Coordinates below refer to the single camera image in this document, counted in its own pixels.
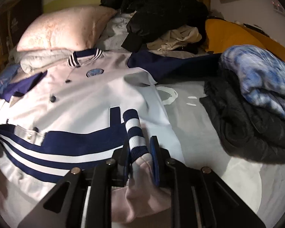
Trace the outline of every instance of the circular logo patch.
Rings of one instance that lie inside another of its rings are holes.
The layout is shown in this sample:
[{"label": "circular logo patch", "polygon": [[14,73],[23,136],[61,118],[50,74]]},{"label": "circular logo patch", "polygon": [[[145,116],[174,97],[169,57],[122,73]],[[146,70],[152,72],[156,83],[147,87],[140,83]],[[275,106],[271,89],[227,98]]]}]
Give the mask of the circular logo patch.
[{"label": "circular logo patch", "polygon": [[87,71],[87,77],[97,75],[97,74],[102,74],[103,72],[104,72],[103,69],[91,69],[91,70]]}]

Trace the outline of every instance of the jacket collar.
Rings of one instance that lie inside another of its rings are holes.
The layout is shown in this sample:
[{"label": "jacket collar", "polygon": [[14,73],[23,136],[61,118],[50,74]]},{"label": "jacket collar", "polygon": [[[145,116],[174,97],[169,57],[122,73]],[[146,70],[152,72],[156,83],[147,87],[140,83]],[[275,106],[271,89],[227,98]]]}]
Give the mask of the jacket collar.
[{"label": "jacket collar", "polygon": [[98,48],[74,51],[69,57],[67,64],[71,67],[79,67],[86,62],[95,61],[102,55],[103,51]]}]

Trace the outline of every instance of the jacket sleeve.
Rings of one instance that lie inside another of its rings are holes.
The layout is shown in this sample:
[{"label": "jacket sleeve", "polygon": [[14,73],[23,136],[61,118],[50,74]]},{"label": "jacket sleeve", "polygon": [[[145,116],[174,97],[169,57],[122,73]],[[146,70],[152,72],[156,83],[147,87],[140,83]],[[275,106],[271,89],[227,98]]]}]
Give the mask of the jacket sleeve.
[{"label": "jacket sleeve", "polygon": [[0,95],[1,99],[9,102],[12,96],[22,97],[36,86],[47,74],[47,71],[38,73],[16,83],[8,84]]},{"label": "jacket sleeve", "polygon": [[153,54],[149,51],[132,53],[128,59],[129,68],[142,68],[158,82],[168,74],[177,74],[190,78],[216,76],[218,60],[221,54],[203,55],[187,59]]}]

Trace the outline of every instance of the navy blue stripe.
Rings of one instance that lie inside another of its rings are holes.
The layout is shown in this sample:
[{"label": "navy blue stripe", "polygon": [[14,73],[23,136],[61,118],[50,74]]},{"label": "navy blue stripe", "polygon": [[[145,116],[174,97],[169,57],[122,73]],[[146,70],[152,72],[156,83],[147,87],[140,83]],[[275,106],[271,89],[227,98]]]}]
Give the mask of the navy blue stripe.
[{"label": "navy blue stripe", "polygon": [[75,61],[75,66],[80,66],[80,63],[77,60],[77,57],[75,56],[75,54],[73,54],[74,56],[74,61]]},{"label": "navy blue stripe", "polygon": [[4,140],[3,138],[0,138],[0,139],[2,141],[4,141],[7,144],[7,146],[11,150],[13,150],[17,155],[19,155],[20,157],[22,157],[22,158],[24,158],[30,162],[33,162],[35,164],[47,166],[47,167],[51,167],[51,168],[56,168],[56,169],[70,170],[73,167],[79,167],[82,170],[86,170],[86,169],[90,169],[92,167],[95,167],[100,162],[106,160],[106,159],[103,159],[103,160],[90,161],[90,162],[84,162],[84,163],[61,163],[61,162],[53,162],[53,161],[48,161],[48,160],[42,160],[42,159],[38,159],[38,158],[32,157],[30,155],[27,155],[27,154],[19,151],[15,147],[13,147],[13,145],[11,145],[9,142]]},{"label": "navy blue stripe", "polygon": [[84,56],[95,55],[96,50],[97,50],[96,48],[93,48],[93,49],[87,49],[87,50],[82,50],[82,51],[75,51],[74,56],[75,57],[84,57]]},{"label": "navy blue stripe", "polygon": [[15,158],[13,158],[9,152],[3,148],[4,152],[6,153],[6,156],[8,157],[8,159],[16,166],[18,167],[20,170],[22,170],[23,172],[25,172],[26,174],[33,176],[35,178],[37,178],[40,181],[43,182],[50,182],[50,183],[56,183],[58,182],[61,178],[63,178],[63,176],[56,176],[56,175],[51,175],[51,174],[47,174],[47,173],[43,173],[37,170],[33,170],[29,167],[27,167],[26,165],[20,163],[19,161],[17,161]]},{"label": "navy blue stripe", "polygon": [[102,50],[99,50],[98,55],[96,56],[96,58],[94,60],[97,60],[98,58],[100,58],[101,54],[103,53]]},{"label": "navy blue stripe", "polygon": [[133,163],[135,160],[137,160],[142,155],[147,154],[148,149],[146,146],[137,146],[133,148],[130,153],[131,153],[131,163]]},{"label": "navy blue stripe", "polygon": [[122,123],[120,107],[110,108],[110,126],[118,125]]},{"label": "navy blue stripe", "polygon": [[122,117],[123,117],[125,123],[126,123],[128,120],[132,119],[132,118],[137,118],[137,119],[139,119],[138,114],[137,114],[137,111],[134,110],[134,109],[126,110],[126,111],[124,112],[124,114],[123,114]]},{"label": "navy blue stripe", "polygon": [[179,59],[142,50],[131,54],[127,66],[129,68],[139,67],[146,70],[152,75],[155,81],[159,81],[167,74],[172,73],[191,78],[199,78],[217,76],[220,56],[221,54],[211,54]]},{"label": "navy blue stripe", "polygon": [[11,132],[0,129],[0,134],[26,149],[43,154],[80,156],[105,152],[123,145],[127,137],[124,123],[90,133],[74,134],[64,131],[46,133],[42,146],[31,144]]},{"label": "navy blue stripe", "polygon": [[72,56],[70,56],[70,62],[71,62],[71,64],[72,64],[72,66],[75,67],[75,63],[74,63],[74,61],[73,61],[73,57],[72,57]]},{"label": "navy blue stripe", "polygon": [[129,129],[128,131],[128,138],[132,138],[133,136],[141,136],[143,137],[143,132],[142,129],[140,127],[132,127]]}]

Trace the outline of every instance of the jacket button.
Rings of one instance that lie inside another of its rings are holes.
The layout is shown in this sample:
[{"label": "jacket button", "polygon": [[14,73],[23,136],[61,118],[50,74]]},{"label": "jacket button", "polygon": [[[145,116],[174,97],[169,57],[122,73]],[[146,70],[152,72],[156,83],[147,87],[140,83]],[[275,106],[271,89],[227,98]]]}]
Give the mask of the jacket button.
[{"label": "jacket button", "polygon": [[52,96],[49,98],[49,100],[50,100],[52,103],[54,103],[54,102],[56,101],[56,97],[55,97],[54,95],[52,95]]}]

